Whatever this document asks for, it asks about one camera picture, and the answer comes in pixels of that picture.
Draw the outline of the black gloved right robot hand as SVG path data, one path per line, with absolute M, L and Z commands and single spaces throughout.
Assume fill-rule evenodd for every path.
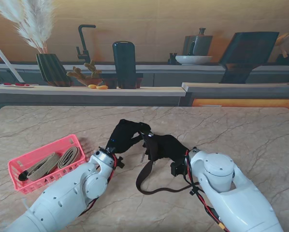
M 144 135 L 145 154 L 151 161 L 169 158 L 176 162 L 185 157 L 188 148 L 182 145 L 175 137 L 167 135 Z

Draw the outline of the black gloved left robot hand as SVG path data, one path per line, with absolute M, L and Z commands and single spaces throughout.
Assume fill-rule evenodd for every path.
M 113 154 L 122 154 L 143 138 L 140 132 L 151 131 L 151 127 L 143 122 L 121 119 L 113 130 L 106 150 Z

